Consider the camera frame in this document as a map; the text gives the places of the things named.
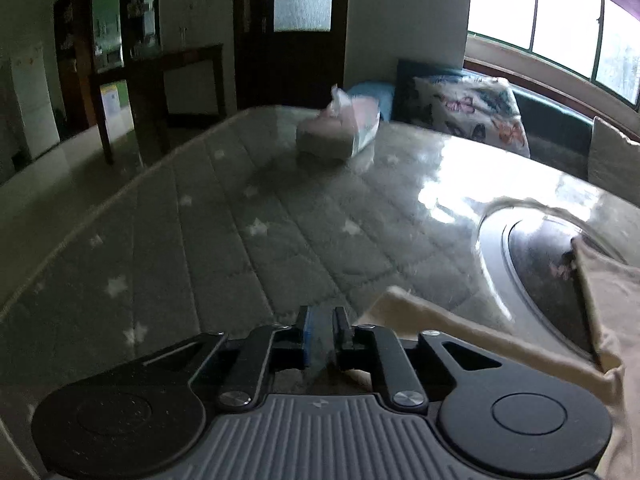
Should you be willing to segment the cream sweatshirt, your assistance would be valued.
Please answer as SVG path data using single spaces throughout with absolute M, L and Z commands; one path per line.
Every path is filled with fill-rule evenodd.
M 585 235 L 564 249 L 548 249 L 526 262 L 511 256 L 508 274 L 529 296 L 525 310 L 553 337 L 545 346 L 523 327 L 449 312 L 399 286 L 387 287 L 358 318 L 416 339 L 439 330 L 499 356 L 582 386 L 608 409 L 612 439 L 598 474 L 605 479 L 639 475 L 639 268 Z

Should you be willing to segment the black induction cooktop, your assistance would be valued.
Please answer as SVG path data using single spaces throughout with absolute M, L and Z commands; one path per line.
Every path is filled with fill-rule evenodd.
M 624 260 L 593 233 L 550 214 L 509 223 L 502 234 L 502 252 L 512 282 L 538 321 L 563 347 L 594 362 L 573 240 L 617 262 Z

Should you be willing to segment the tissue box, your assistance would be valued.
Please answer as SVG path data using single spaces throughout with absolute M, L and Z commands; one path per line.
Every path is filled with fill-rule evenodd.
M 333 86 L 332 101 L 296 128 L 296 148 L 322 159 L 347 160 L 372 144 L 381 122 L 374 96 L 350 96 Z

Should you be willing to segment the butterfly pillow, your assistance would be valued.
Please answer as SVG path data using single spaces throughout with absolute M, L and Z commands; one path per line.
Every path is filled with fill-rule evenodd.
M 504 78 L 414 77 L 408 104 L 417 126 L 530 156 L 518 102 Z

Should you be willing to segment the dark wooden side table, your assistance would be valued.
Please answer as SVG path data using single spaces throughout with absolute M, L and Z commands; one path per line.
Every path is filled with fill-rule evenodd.
M 168 110 L 165 74 L 205 63 L 213 70 L 216 112 L 214 114 L 171 114 Z M 193 130 L 197 126 L 215 125 L 228 117 L 224 95 L 224 46 L 211 46 L 160 52 L 150 58 L 138 58 L 122 67 L 95 73 L 90 77 L 91 99 L 96 112 L 105 161 L 114 162 L 111 141 L 106 130 L 106 116 L 101 104 L 100 87 L 123 80 L 129 92 L 134 133 L 142 165 L 151 166 L 182 142 L 180 122 Z

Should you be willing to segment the teal sofa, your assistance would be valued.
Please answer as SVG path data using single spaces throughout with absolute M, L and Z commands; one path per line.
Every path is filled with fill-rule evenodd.
M 470 70 L 401 60 L 395 82 L 361 81 L 386 122 L 448 133 L 588 179 L 592 120 L 541 94 Z

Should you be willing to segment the grey pillow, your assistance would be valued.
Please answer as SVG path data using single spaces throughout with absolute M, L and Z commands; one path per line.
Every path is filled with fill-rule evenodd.
M 639 205 L 639 143 L 600 117 L 593 118 L 588 181 L 629 203 Z

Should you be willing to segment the dark door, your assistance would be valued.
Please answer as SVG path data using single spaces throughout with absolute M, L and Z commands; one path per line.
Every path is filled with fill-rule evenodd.
M 344 84 L 348 0 L 233 0 L 240 110 L 322 108 Z

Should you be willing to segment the white refrigerator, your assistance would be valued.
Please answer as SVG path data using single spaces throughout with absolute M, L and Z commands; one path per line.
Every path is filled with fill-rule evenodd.
M 21 50 L 11 58 L 11 72 L 29 157 L 38 158 L 58 142 L 42 43 Z

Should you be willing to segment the window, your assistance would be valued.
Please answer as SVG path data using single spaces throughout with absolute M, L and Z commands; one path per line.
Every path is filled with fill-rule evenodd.
M 639 0 L 471 0 L 468 32 L 639 106 Z

